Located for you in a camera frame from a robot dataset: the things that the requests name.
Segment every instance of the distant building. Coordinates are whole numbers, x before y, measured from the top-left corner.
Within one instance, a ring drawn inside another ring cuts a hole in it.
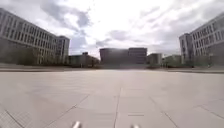
[[[99,59],[88,55],[87,52],[81,55],[71,55],[68,57],[68,61],[70,66],[76,68],[95,67],[100,63]]]
[[[129,48],[128,57],[130,63],[134,64],[145,64],[147,56],[146,48]]]
[[[100,49],[100,58],[102,64],[145,64],[146,56],[146,48]]]
[[[116,48],[100,49],[102,64],[124,64],[128,62],[128,50]]]
[[[181,55],[171,55],[163,58],[163,67],[179,68],[181,67]]]
[[[179,39],[182,63],[192,61],[194,65],[216,65],[219,61],[217,65],[224,65],[220,63],[224,62],[224,49],[219,47],[224,43],[224,13]]]
[[[147,63],[152,67],[159,67],[162,64],[162,54],[152,53],[147,56]]]
[[[0,8],[1,41],[13,42],[8,50],[16,50],[17,46],[34,49],[37,54],[36,64],[65,63],[68,56],[70,40],[64,36],[56,36],[50,32]]]

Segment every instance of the paving tile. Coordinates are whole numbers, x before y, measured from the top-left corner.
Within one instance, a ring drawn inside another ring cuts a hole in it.
[[[199,94],[171,94],[151,97],[158,106],[164,111],[188,109],[198,105],[206,104],[215,99],[210,97],[204,97]]]
[[[224,120],[200,108],[170,111],[168,115],[179,128],[223,128]]]
[[[118,113],[115,128],[176,128],[168,117],[162,113]]]
[[[121,97],[148,98],[149,93],[145,90],[121,89]]]
[[[31,94],[15,95],[2,105],[25,128],[43,128],[69,109]]]
[[[224,101],[223,100],[210,102],[209,104],[203,105],[203,108],[211,112],[214,112],[215,114],[224,118]]]
[[[34,94],[69,108],[76,106],[88,96],[88,94],[77,93],[71,90],[42,90],[35,92]]]
[[[146,98],[120,98],[119,113],[144,113],[159,111],[155,104]]]
[[[77,108],[83,108],[100,113],[116,113],[118,97],[90,95]]]
[[[0,128],[22,128],[15,120],[0,107]]]
[[[105,114],[75,108],[47,128],[72,128],[76,121],[80,121],[83,128],[114,128],[115,116],[115,113]]]

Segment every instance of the ground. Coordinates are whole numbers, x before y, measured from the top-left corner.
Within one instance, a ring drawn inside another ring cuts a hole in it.
[[[0,72],[0,128],[223,128],[224,75]]]

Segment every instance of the cloud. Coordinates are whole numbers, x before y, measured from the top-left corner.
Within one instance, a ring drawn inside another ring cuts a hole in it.
[[[101,47],[179,52],[178,37],[224,11],[223,0],[1,0],[3,7],[71,39],[70,54]]]

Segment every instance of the gray cloud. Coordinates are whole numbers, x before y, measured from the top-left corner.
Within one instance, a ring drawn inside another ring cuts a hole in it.
[[[48,1],[42,4],[41,8],[48,15],[52,16],[55,20],[57,20],[58,22],[61,22],[65,27],[75,29],[76,31],[78,31],[78,28],[75,28],[74,26],[72,26],[71,24],[68,24],[65,21],[64,19],[65,14],[69,13],[72,15],[76,15],[78,17],[77,24],[79,25],[80,28],[85,27],[89,25],[90,23],[90,19],[87,12],[79,11],[76,8],[68,8],[68,7],[60,6],[54,1]]]
[[[114,40],[124,41],[128,39],[126,31],[113,30],[109,32],[109,36]]]
[[[139,14],[141,18],[140,21],[145,22],[144,25],[139,25],[138,30],[142,30],[147,26],[149,30],[142,35],[131,35],[128,30],[111,30],[109,33],[105,33],[106,38],[101,41],[96,41],[96,47],[109,47],[108,42],[113,42],[113,40],[120,42],[135,42],[136,45],[145,44],[145,47],[151,47],[156,50],[156,52],[164,52],[168,54],[178,53],[179,51],[179,41],[178,37],[185,32],[191,32],[195,28],[206,23],[208,20],[214,18],[219,13],[224,11],[224,1],[223,0],[212,0],[208,3],[199,5],[197,8],[182,12],[176,19],[172,19],[169,16],[169,12],[180,12],[183,8],[192,7],[202,0],[175,0],[172,5],[167,9],[158,14],[156,17],[150,17],[151,14],[160,11],[160,7],[154,7],[148,11],[142,11]],[[85,30],[86,27],[90,26],[91,19],[89,18],[88,11],[83,12],[76,8],[69,8],[62,5],[58,5],[55,0],[2,0],[0,7],[4,7],[7,10],[14,12],[15,14],[35,23],[35,19],[38,17],[43,17],[45,15],[52,17],[58,23],[60,23],[64,28],[69,28],[76,33],[71,37],[70,49],[78,51],[84,45],[88,45],[86,37],[91,37]],[[71,24],[65,21],[65,14],[72,14],[78,17],[78,27],[75,28]],[[139,22],[135,22],[133,27],[138,26]],[[154,38],[158,45],[151,45],[151,42],[147,38]]]

